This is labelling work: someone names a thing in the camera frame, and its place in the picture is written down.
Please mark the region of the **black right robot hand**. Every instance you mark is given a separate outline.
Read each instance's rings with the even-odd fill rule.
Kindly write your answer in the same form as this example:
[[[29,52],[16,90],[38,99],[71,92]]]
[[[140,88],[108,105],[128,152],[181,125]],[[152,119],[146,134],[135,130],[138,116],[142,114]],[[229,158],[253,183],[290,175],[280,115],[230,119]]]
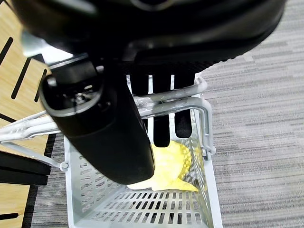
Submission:
[[[71,54],[49,65],[40,100],[71,144],[107,178],[147,180],[155,162],[126,77],[145,95],[188,86],[194,75],[260,44],[284,0],[15,0],[32,37]]]

